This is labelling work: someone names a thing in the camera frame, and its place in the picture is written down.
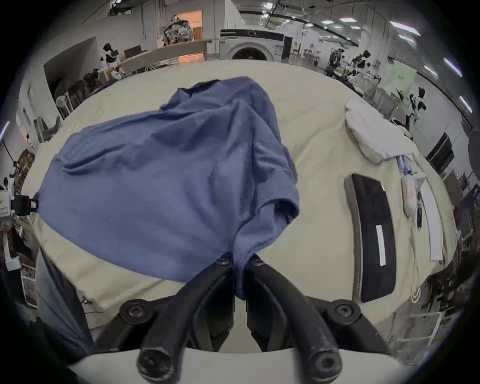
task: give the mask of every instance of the chair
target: chair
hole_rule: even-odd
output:
[[[406,365],[413,365],[413,366],[420,365],[425,360],[425,358],[427,357],[427,354],[429,353],[429,346],[432,343],[435,336],[437,335],[438,329],[440,328],[440,323],[442,322],[443,315],[444,314],[441,312],[411,314],[410,319],[412,320],[416,320],[416,319],[424,320],[423,324],[419,323],[419,326],[418,326],[418,328],[422,328],[422,329],[424,329],[425,327],[428,327],[428,325],[431,324],[431,322],[428,321],[430,317],[437,316],[437,319],[431,333],[429,333],[428,335],[420,336],[420,337],[397,338],[395,342],[401,343],[403,347],[396,349],[396,358],[402,360],[403,363],[405,363]],[[422,348],[419,348],[418,342],[424,342],[425,345]]]
[[[61,127],[60,116],[57,116],[57,119],[55,120],[55,125],[52,128],[48,128],[42,117],[35,119],[33,123],[35,125],[35,131],[38,141],[40,143],[46,143],[47,141],[49,141]]]

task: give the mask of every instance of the floor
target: floor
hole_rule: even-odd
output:
[[[290,64],[290,65],[298,65],[299,67],[303,67],[315,72],[324,73],[324,68],[316,67],[304,59],[282,59],[282,63]]]

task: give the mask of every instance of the door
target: door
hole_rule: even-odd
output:
[[[285,36],[283,40],[282,59],[288,59],[290,57],[291,49],[292,49],[292,38]]]

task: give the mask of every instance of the table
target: table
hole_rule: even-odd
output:
[[[191,55],[194,53],[203,53],[206,61],[207,43],[211,42],[211,40],[193,40],[168,45],[128,58],[127,60],[122,61],[118,66],[127,75],[131,75],[132,72],[140,68],[147,68],[147,70],[154,69],[153,64],[160,61],[173,59],[184,55]]]

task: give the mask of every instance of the bolt head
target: bolt head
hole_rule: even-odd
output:
[[[145,313],[145,308],[141,304],[134,304],[128,308],[128,314],[135,319],[139,319]]]
[[[142,352],[137,366],[142,375],[158,382],[168,380],[174,372],[170,358],[154,349]]]
[[[338,353],[330,351],[319,352],[313,357],[312,362],[317,377],[334,377],[340,374],[342,370],[342,360]]]
[[[224,258],[220,258],[216,261],[217,264],[220,264],[220,265],[228,265],[230,264],[230,261],[228,261],[227,259],[224,259]]]
[[[265,263],[260,259],[252,260],[252,265],[255,266],[255,267],[261,266],[263,264],[265,264]]]
[[[340,304],[335,308],[335,312],[342,317],[349,317],[353,313],[353,309],[349,305]]]

